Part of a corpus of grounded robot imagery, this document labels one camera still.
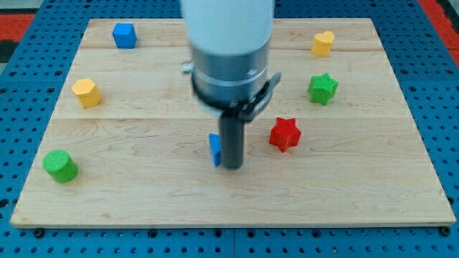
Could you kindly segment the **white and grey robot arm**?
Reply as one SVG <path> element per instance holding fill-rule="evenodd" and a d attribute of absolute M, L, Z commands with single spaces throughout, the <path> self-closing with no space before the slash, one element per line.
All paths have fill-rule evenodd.
<path fill-rule="evenodd" d="M 181 0 L 200 103 L 250 122 L 270 102 L 280 74 L 267 78 L 272 0 Z"/>

